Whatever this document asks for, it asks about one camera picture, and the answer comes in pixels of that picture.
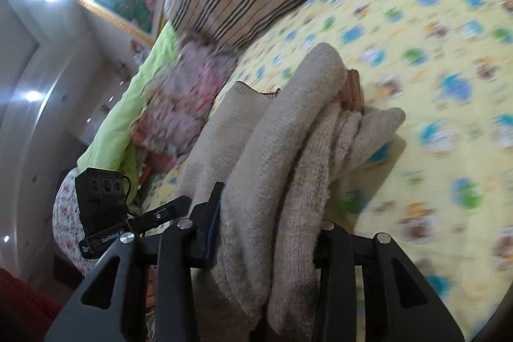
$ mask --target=red cloth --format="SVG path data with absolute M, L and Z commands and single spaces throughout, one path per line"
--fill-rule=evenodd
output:
M 3 268 L 0 268 L 0 298 L 35 335 L 45 335 L 62 309 L 62 304 L 39 294 Z

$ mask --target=bed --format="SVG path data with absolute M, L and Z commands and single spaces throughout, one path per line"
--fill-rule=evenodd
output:
M 513 0 L 308 0 L 248 46 L 211 114 L 238 80 L 282 88 L 319 42 L 359 71 L 367 104 L 407 114 L 332 185 L 325 217 L 390 233 L 472 339 L 513 280 Z M 182 166 L 143 211 L 174 197 Z

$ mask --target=cable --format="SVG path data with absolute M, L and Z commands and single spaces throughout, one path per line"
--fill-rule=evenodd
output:
M 123 178 L 126 178 L 128 181 L 128 191 L 127 191 L 127 194 L 125 195 L 125 204 L 126 204 L 128 201 L 128 195 L 130 194 L 130 192 L 132 190 L 132 182 L 130 181 L 130 179 L 127 176 L 123 176 Z

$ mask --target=black bracket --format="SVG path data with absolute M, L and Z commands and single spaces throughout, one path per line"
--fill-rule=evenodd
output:
M 355 265 L 361 265 L 366 342 L 464 342 L 461 330 L 431 285 L 386 233 L 372 239 L 341 227 L 319 236 L 315 265 L 320 296 L 312 342 L 355 341 Z
M 223 187 L 216 183 L 208 202 L 197 204 L 189 218 L 160 235 L 140 238 L 125 232 L 117 238 L 71 296 L 45 341 L 144 341 L 148 269 L 157 265 L 157 340 L 198 342 L 190 268 L 208 268 L 214 260 Z

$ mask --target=floral blanket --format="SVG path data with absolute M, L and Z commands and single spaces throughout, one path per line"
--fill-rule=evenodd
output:
M 237 63 L 231 48 L 218 48 L 191 36 L 176 63 L 165 64 L 145 86 L 148 101 L 132 124 L 132 141 L 154 153 L 167 173 L 192 149 L 215 97 Z
M 394 141 L 333 184 L 326 218 L 390 233 L 467 340 L 513 280 L 512 30 L 513 0 L 309 0 L 247 49 L 213 108 L 237 80 L 283 87 L 319 42 L 358 70 L 368 104 L 403 108 Z

